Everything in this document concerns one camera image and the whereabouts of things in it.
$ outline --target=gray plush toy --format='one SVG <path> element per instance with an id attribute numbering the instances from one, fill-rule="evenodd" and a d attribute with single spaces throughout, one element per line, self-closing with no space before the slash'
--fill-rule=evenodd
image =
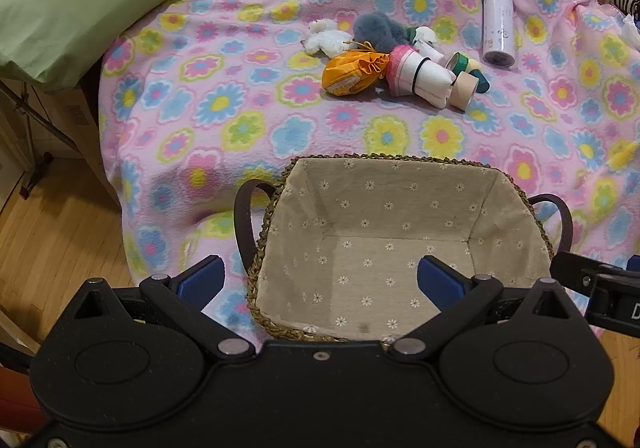
<path id="1" fill-rule="evenodd" d="M 379 53 L 391 53 L 398 45 L 411 45 L 406 29 L 380 12 L 365 13 L 356 18 L 353 39 L 360 43 L 369 42 Z"/>

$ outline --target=basket fabric liner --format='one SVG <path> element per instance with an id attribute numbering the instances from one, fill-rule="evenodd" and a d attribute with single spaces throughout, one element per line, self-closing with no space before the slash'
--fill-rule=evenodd
<path id="1" fill-rule="evenodd" d="M 407 334 L 438 313 L 417 286 L 426 254 L 509 286 L 530 287 L 548 274 L 548 238 L 499 170 L 337 157 L 301 158 L 287 172 L 250 270 L 249 308 L 272 335 Z"/>

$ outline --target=striped fabric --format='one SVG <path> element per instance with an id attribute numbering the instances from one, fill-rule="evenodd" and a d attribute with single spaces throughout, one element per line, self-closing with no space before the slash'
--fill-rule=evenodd
<path id="1" fill-rule="evenodd" d="M 640 0 L 609 0 L 624 14 L 631 14 L 635 21 L 640 20 Z"/>

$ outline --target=basket handle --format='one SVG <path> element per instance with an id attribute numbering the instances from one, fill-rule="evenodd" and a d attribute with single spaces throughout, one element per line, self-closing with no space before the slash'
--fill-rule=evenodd
<path id="1" fill-rule="evenodd" d="M 551 193 L 541 193 L 529 198 L 529 204 L 534 205 L 541 202 L 550 202 L 556 205 L 560 210 L 560 220 L 562 222 L 562 233 L 560 233 L 560 242 L 558 243 L 558 251 L 571 250 L 571 244 L 574 241 L 574 220 L 571 218 L 571 212 L 566 203 L 557 195 Z"/>
<path id="2" fill-rule="evenodd" d="M 269 199 L 273 198 L 276 187 L 260 179 L 249 179 L 246 181 L 236 194 L 234 202 L 234 229 L 236 231 L 236 242 L 240 251 L 242 265 L 249 272 L 251 264 L 254 262 L 255 253 L 258 248 L 255 245 L 254 228 L 251 224 L 251 196 L 255 189 L 265 192 Z"/>

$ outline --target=blue gripper pad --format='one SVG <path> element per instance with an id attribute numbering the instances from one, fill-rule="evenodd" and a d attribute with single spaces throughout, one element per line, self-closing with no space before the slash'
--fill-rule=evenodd
<path id="1" fill-rule="evenodd" d="M 634 254 L 626 262 L 627 271 L 640 271 L 640 254 Z"/>
<path id="2" fill-rule="evenodd" d="M 428 254 L 418 263 L 418 288 L 438 309 L 444 311 L 470 291 L 471 281 Z"/>
<path id="3" fill-rule="evenodd" d="M 182 300 L 202 311 L 225 285 L 225 263 L 216 254 L 210 254 L 175 278 L 169 289 Z"/>

